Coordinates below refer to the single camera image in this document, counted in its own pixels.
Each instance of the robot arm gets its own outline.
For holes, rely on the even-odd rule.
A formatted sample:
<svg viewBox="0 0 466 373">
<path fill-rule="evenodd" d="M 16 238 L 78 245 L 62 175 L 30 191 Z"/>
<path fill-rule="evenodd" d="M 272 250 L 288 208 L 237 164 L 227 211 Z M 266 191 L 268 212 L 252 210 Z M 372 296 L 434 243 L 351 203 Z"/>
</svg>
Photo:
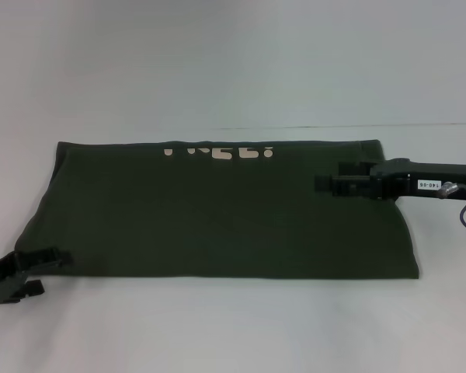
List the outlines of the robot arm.
<svg viewBox="0 0 466 373">
<path fill-rule="evenodd" d="M 317 191 L 336 197 L 375 200 L 402 196 L 466 200 L 466 165 L 414 163 L 409 159 L 383 162 L 341 162 L 336 175 L 316 176 Z M 464 213 L 460 219 L 466 227 Z"/>
</svg>

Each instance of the fabric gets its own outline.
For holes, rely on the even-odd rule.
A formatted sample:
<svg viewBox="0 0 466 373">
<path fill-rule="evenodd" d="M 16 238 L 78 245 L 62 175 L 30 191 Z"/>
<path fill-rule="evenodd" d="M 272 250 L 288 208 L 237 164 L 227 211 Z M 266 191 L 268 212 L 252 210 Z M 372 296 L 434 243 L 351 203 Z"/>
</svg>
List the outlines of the fabric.
<svg viewBox="0 0 466 373">
<path fill-rule="evenodd" d="M 393 200 L 315 191 L 338 162 L 382 159 L 379 141 L 61 142 L 16 250 L 71 254 L 42 274 L 418 278 Z"/>
</svg>

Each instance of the white wall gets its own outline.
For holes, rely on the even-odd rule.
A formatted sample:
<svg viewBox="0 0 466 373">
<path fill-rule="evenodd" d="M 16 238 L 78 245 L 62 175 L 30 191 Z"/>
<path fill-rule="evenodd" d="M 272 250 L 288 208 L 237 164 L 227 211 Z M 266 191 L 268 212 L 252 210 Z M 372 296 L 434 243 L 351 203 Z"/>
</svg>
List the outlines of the white wall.
<svg viewBox="0 0 466 373">
<path fill-rule="evenodd" d="M 466 163 L 463 122 L 466 1 L 1 0 L 0 257 L 57 141 L 378 138 Z M 461 205 L 399 201 L 419 281 L 45 278 L 0 306 L 0 372 L 466 372 Z"/>
<path fill-rule="evenodd" d="M 0 131 L 466 123 L 466 0 L 0 1 Z"/>
</svg>

